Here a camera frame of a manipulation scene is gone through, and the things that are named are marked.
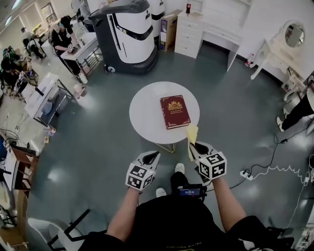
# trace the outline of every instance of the white sneaker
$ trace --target white sneaker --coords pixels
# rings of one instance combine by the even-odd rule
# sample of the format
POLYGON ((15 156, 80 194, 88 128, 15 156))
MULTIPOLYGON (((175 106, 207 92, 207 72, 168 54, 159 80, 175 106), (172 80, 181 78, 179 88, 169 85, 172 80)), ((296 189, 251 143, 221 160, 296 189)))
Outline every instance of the white sneaker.
POLYGON ((157 188, 157 190, 156 190, 156 197, 157 198, 159 198, 161 196, 166 196, 166 195, 167 195, 167 193, 162 187, 157 188))
POLYGON ((277 122, 277 125, 279 127, 280 132, 283 132, 284 131, 282 128, 283 122, 281 121, 281 119, 279 117, 276 118, 276 122, 277 122))
POLYGON ((178 164, 176 165, 176 167, 175 167, 175 173, 176 173, 176 172, 181 172, 181 173, 184 174, 184 164, 178 163, 178 164))
POLYGON ((285 115, 285 118, 287 118, 287 116, 290 114, 285 108, 283 108, 283 113, 285 115))

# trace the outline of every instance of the gold emblem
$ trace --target gold emblem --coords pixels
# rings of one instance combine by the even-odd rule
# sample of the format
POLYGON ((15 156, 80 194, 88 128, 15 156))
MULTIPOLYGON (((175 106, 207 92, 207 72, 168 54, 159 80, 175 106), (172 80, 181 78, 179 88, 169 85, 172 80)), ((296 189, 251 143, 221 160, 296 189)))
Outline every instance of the gold emblem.
POLYGON ((170 104, 168 104, 169 111, 180 110, 180 109, 182 109, 182 105, 180 104, 180 102, 172 101, 170 104))

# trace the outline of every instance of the cardboard box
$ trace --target cardboard box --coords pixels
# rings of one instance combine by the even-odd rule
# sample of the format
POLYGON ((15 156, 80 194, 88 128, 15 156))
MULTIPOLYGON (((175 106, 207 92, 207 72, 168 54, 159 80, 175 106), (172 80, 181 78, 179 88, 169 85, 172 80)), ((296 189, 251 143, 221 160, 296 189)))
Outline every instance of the cardboard box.
POLYGON ((170 47, 175 45, 178 15, 181 10, 175 10, 170 14, 161 18, 159 49, 168 51, 170 47))

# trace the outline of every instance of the yellow sticky note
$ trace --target yellow sticky note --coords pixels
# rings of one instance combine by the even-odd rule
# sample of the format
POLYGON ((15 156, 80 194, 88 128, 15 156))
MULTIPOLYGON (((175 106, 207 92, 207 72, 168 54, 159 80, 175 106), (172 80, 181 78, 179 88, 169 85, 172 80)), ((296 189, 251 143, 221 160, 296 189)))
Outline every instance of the yellow sticky note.
POLYGON ((188 153, 188 157, 190 158, 190 161, 194 161, 193 155, 192 155, 191 150, 190 150, 190 141, 189 140, 187 140, 187 153, 188 153))
POLYGON ((195 144, 196 138, 197 138, 197 132, 198 132, 198 127, 193 124, 189 124, 186 127, 186 134, 187 134, 187 153, 188 157, 190 158, 191 161, 194 161, 193 155, 190 150, 190 143, 195 144))
POLYGON ((187 139, 192 143, 195 144, 196 138, 197 138, 197 132, 198 132, 198 127, 193 124, 189 124, 186 127, 186 134, 187 134, 187 139))

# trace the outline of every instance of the power strip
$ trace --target power strip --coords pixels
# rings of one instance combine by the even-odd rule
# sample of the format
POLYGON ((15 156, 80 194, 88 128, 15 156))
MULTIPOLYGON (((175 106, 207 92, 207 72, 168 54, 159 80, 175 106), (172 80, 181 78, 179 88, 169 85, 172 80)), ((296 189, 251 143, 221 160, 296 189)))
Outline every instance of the power strip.
POLYGON ((246 178, 248 180, 253 180, 253 176, 250 175, 249 173, 245 172, 245 171, 241 171, 240 172, 240 175, 243 177, 243 178, 246 178))

